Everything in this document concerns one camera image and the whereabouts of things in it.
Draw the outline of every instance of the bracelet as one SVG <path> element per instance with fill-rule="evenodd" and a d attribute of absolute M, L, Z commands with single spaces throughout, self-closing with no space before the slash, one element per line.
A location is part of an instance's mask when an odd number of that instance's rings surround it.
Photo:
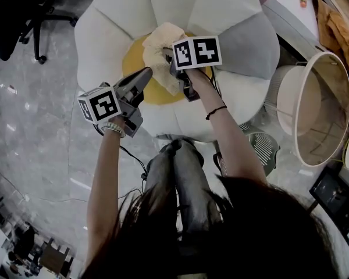
<path fill-rule="evenodd" d="M 121 138 L 126 136 L 126 134 L 124 133 L 124 130 L 119 125 L 117 125 L 115 123 L 112 123 L 112 122 L 105 123 L 101 127 L 101 130 L 103 132 L 105 132 L 105 129 L 110 129 L 111 131 L 115 131 L 116 133 L 119 133 Z"/>
<path fill-rule="evenodd" d="M 224 106 L 220 106 L 220 107 L 217 108 L 217 109 L 214 109 L 213 111 L 211 111 L 210 113 L 208 113 L 208 115 L 207 115 L 207 117 L 206 117 L 205 119 L 206 119 L 206 120 L 209 120 L 209 117 L 210 117 L 211 115 L 213 115 L 214 113 L 216 113 L 219 109 L 227 109 L 227 106 L 224 105 Z"/>

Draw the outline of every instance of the marble floor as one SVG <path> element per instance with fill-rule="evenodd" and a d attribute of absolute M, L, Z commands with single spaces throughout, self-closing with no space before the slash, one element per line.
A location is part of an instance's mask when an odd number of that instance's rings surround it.
<path fill-rule="evenodd" d="M 61 0 L 58 8 L 80 16 L 91 1 Z M 45 65 L 34 62 L 30 40 L 27 45 L 18 44 L 7 62 L 0 60 L 0 193 L 10 210 L 31 221 L 46 237 L 69 245 L 83 260 L 87 201 L 101 137 L 84 121 L 76 103 L 80 88 L 73 28 L 65 22 L 44 23 L 41 53 L 48 57 Z M 281 146 L 277 169 L 269 175 L 269 182 L 311 203 L 308 190 L 320 170 L 304 168 L 302 172 L 290 137 L 271 123 L 263 110 L 254 124 Z M 145 164 L 161 144 L 142 128 L 133 139 L 122 142 Z M 211 188 L 223 193 L 215 178 L 217 169 L 211 163 L 213 147 L 197 147 L 210 163 L 205 164 L 205 172 Z M 141 189 L 141 173 L 140 165 L 122 153 L 120 196 Z"/>

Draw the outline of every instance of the legs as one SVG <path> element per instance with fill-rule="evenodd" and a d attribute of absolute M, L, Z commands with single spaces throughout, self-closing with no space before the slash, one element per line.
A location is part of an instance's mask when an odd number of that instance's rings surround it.
<path fill-rule="evenodd" d="M 217 207 L 207 193 L 209 185 L 202 169 L 203 162 L 203 157 L 194 145 L 177 139 L 165 146 L 148 164 L 145 191 L 156 185 L 174 191 L 176 186 L 183 232 L 206 230 L 209 218 L 212 221 L 220 220 Z"/>
<path fill-rule="evenodd" d="M 209 185 L 203 171 L 204 159 L 193 144 L 176 140 L 173 158 L 176 188 L 179 193 L 183 231 L 192 233 L 207 230 L 209 219 L 220 220 Z"/>

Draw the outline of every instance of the orange cloth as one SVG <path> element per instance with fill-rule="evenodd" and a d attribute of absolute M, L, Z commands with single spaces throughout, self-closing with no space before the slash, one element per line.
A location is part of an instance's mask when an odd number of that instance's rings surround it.
<path fill-rule="evenodd" d="M 318 21 L 319 42 L 335 53 L 349 70 L 349 27 L 339 12 L 322 0 L 313 0 Z"/>

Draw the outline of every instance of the desk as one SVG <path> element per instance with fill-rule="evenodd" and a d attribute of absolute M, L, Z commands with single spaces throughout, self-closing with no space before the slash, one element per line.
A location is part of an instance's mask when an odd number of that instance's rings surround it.
<path fill-rule="evenodd" d="M 63 264 L 69 254 L 70 249 L 67 248 L 65 253 L 60 252 L 60 247 L 55 249 L 52 247 L 53 239 L 49 241 L 40 257 L 39 264 L 47 268 L 50 272 L 60 275 Z"/>
<path fill-rule="evenodd" d="M 306 60 L 310 60 L 320 49 L 326 50 L 319 43 L 312 0 L 308 0 L 306 8 L 300 7 L 300 0 L 266 0 L 262 10 L 275 32 Z"/>

